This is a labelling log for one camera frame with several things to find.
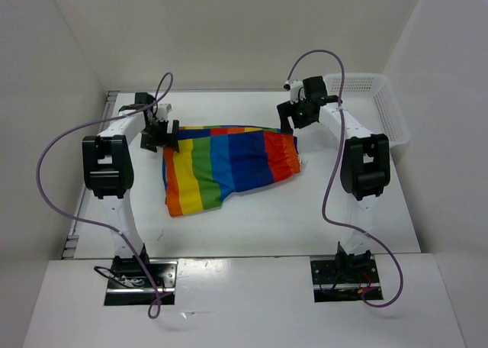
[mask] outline white wall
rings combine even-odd
[[[22,346],[47,260],[60,257],[69,230],[37,193],[37,157],[60,131],[99,118],[104,95],[53,0],[0,0],[2,348]],[[43,172],[69,211],[82,183],[81,136],[62,142]]]
[[[176,88],[280,88],[319,47],[350,72],[380,72],[416,0],[56,2],[104,86],[128,90],[154,89],[166,70]],[[301,69],[338,71],[325,57]]]
[[[384,69],[412,141],[396,168],[468,348],[488,340],[488,0],[420,0]]]

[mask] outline white plastic basket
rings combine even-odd
[[[341,75],[324,76],[329,95],[337,95]],[[385,133],[390,148],[408,143],[409,129],[403,118],[390,80],[375,73],[348,73],[345,75],[343,105],[367,129],[373,133]]]

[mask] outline white table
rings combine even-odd
[[[50,262],[24,348],[361,347],[462,348],[435,259],[398,256],[405,288],[391,307],[314,303],[308,257],[180,259],[174,306],[151,321],[146,306],[104,307],[109,260]],[[397,290],[389,256],[377,256],[385,298]]]
[[[170,119],[180,125],[247,124],[279,127],[276,105],[286,92],[172,92]],[[133,102],[132,94],[119,94],[115,113]],[[361,110],[345,106],[361,121]],[[136,225],[151,257],[299,256],[334,254],[340,227],[321,215],[326,184],[337,156],[337,143],[320,124],[296,130],[301,159],[298,176],[254,191],[232,194],[220,209],[171,218],[165,206],[162,154],[140,149],[140,138],[130,146],[135,183],[131,201]],[[347,221],[347,194],[339,179],[332,190],[329,213]],[[80,216],[106,220],[91,192],[86,192]],[[104,229],[78,224],[76,259],[111,258],[111,235]],[[395,253],[419,253],[419,244],[406,207],[395,166],[391,182],[379,198],[372,233]],[[372,245],[374,253],[384,253]]]

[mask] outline yellow stripe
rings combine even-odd
[[[198,181],[193,175],[193,162],[191,150],[193,140],[180,140],[180,153],[175,153],[173,163],[175,164],[176,179],[180,193],[181,212],[189,214],[204,210],[201,203],[200,188]]]

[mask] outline rainbow cloth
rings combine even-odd
[[[180,127],[180,152],[163,150],[166,205],[172,217],[219,207],[244,192],[300,172],[297,138],[261,127]]]

